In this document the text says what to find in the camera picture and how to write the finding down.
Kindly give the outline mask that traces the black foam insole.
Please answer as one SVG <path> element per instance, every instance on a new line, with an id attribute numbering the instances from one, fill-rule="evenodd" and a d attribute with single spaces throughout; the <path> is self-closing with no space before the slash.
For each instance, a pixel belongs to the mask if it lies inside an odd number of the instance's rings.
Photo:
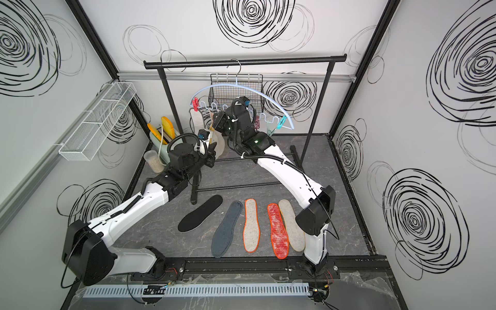
<path id="1" fill-rule="evenodd" d="M 199 227 L 215 210 L 223 204 L 221 195 L 214 195 L 200 207 L 187 214 L 178 224 L 178 231 L 186 233 Z"/>

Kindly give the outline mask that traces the dark grey felt insole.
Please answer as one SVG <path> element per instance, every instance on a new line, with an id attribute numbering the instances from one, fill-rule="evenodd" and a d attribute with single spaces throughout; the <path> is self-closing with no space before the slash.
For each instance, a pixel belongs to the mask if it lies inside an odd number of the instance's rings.
<path id="1" fill-rule="evenodd" d="M 228 208 L 224 219 L 214 233 L 211 253 L 215 258 L 221 258 L 232 244 L 236 222 L 239 219 L 243 205 L 234 201 Z"/>

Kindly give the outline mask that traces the white orange-edged insole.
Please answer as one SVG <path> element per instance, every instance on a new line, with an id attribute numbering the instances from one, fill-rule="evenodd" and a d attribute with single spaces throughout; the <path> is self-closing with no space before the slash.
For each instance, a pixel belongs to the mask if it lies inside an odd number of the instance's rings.
<path id="1" fill-rule="evenodd" d="M 260 225 L 255 199 L 245 201 L 245 226 L 243 231 L 244 248 L 248 253 L 254 253 L 260 242 Z"/>

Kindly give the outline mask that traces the red orange-edged insole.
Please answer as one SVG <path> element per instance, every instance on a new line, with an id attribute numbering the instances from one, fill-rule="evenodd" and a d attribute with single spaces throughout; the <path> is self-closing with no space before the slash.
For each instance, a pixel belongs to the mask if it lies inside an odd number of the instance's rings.
<path id="1" fill-rule="evenodd" d="M 275 256 L 280 259 L 286 259 L 289 254 L 289 238 L 281 216 L 280 208 L 277 204 L 267 206 L 271 226 L 271 245 Z"/>

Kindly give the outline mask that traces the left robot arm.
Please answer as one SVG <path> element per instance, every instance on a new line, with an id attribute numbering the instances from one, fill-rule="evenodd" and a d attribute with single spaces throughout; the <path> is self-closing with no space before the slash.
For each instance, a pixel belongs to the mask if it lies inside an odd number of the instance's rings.
<path id="1" fill-rule="evenodd" d="M 120 249 L 114 243 L 142 218 L 180 195 L 204 165 L 214 165 L 216 143 L 209 143 L 209 133 L 201 130 L 198 135 L 177 136 L 167 146 L 169 165 L 149 178 L 139 193 L 87 223 L 76 220 L 68 226 L 61 259 L 77 280 L 91 286 L 111 275 L 140 273 L 155 280 L 165 275 L 165 257 L 156 248 Z M 188 137 L 195 143 L 188 143 Z"/>

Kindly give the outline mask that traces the purple clothespin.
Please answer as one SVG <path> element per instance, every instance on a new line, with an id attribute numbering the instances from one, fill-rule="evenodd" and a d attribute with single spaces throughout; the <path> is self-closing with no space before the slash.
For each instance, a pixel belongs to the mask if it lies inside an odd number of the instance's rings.
<path id="1" fill-rule="evenodd" d="M 260 117 L 259 117 L 259 115 L 255 116 L 253 125 L 254 125 L 254 130 L 260 129 Z"/>

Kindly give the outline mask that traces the red clothespin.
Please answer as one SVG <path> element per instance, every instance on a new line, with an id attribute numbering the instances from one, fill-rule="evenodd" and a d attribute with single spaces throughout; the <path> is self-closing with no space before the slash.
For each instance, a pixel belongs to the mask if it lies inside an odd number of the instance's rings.
<path id="1" fill-rule="evenodd" d="M 192 100 L 192 107 L 195 112 L 198 112 L 199 110 L 199 99 L 197 97 L 194 97 Z"/>

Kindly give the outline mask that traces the mint clothespin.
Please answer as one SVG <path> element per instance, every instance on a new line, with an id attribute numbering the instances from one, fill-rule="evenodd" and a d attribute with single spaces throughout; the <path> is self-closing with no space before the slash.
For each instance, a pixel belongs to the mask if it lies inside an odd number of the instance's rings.
<path id="1" fill-rule="evenodd" d="M 267 135 L 272 136 L 276 130 L 276 125 L 272 122 L 267 122 Z"/>

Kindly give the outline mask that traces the teal clothespin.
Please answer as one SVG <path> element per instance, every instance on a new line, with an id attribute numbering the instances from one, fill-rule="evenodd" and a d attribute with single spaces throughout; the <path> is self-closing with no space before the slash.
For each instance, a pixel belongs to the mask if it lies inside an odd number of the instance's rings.
<path id="1" fill-rule="evenodd" d="M 274 117 L 274 120 L 276 121 L 276 130 L 279 130 L 281 128 L 284 127 L 284 124 L 287 120 L 287 117 L 286 116 L 282 116 L 281 118 L 279 118 L 278 116 L 275 116 Z"/>

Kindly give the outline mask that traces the mint green toaster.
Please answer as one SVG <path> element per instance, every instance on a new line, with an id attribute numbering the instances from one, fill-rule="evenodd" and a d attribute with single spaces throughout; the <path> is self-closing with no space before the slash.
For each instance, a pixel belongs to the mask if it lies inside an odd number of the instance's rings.
<path id="1" fill-rule="evenodd" d="M 155 151 L 160 155 L 160 159 L 164 164 L 168 164 L 170 162 L 169 153 L 167 151 L 168 143 L 173 139 L 166 136 L 162 139 L 157 139 L 157 137 L 153 133 L 149 133 L 149 138 L 154 146 Z"/>

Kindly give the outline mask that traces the yellow insole in toaster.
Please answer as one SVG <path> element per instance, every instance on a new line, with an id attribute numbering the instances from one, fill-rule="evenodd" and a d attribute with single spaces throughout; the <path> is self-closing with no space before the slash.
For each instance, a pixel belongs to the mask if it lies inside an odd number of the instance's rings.
<path id="1" fill-rule="evenodd" d="M 161 117 L 161 128 L 163 129 L 164 133 L 170 138 L 174 139 L 176 138 L 176 133 L 174 130 L 174 126 L 172 122 L 170 121 L 169 118 L 162 116 Z"/>

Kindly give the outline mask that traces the clear plastic cup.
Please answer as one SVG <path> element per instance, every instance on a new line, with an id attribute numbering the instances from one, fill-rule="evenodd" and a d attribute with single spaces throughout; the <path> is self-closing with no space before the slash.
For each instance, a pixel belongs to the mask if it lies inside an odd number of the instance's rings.
<path id="1" fill-rule="evenodd" d="M 143 154 L 143 159 L 148 163 L 154 173 L 161 173 L 165 166 L 161 163 L 160 157 L 155 150 L 147 151 Z"/>

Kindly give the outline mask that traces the orange-yellow insole in toaster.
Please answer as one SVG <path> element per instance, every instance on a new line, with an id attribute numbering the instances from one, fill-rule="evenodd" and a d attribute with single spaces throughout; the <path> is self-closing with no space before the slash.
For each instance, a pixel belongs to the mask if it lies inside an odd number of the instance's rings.
<path id="1" fill-rule="evenodd" d="M 167 145 L 168 141 L 164 138 L 164 136 L 157 130 L 156 127 L 154 127 L 151 123 L 147 124 L 148 129 L 150 130 L 151 134 L 162 144 Z"/>

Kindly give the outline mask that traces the white mesh wall shelf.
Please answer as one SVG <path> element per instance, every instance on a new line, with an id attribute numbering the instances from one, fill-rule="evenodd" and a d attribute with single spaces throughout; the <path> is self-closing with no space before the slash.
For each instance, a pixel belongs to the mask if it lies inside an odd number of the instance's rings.
<path id="1" fill-rule="evenodd" d="M 113 82 L 96 98 L 83 120 L 59 150 L 68 161 L 90 161 L 107 141 L 125 144 L 136 133 L 136 119 L 129 108 L 136 95 L 131 82 Z"/>

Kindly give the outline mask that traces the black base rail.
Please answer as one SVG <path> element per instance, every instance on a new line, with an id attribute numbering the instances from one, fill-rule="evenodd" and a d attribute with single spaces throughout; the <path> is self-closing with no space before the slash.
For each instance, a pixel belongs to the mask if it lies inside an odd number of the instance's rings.
<path id="1" fill-rule="evenodd" d="M 353 272 L 366 275 L 381 273 L 388 277 L 393 275 L 390 263 L 382 255 L 328 255 L 317 267 L 312 267 L 303 256 L 287 257 L 284 260 L 276 257 L 165 258 L 155 273 L 133 272 L 125 275 L 125 278 L 159 283 L 187 280 L 194 275 L 275 275 L 289 280 L 325 282 L 337 280 L 343 273 Z"/>

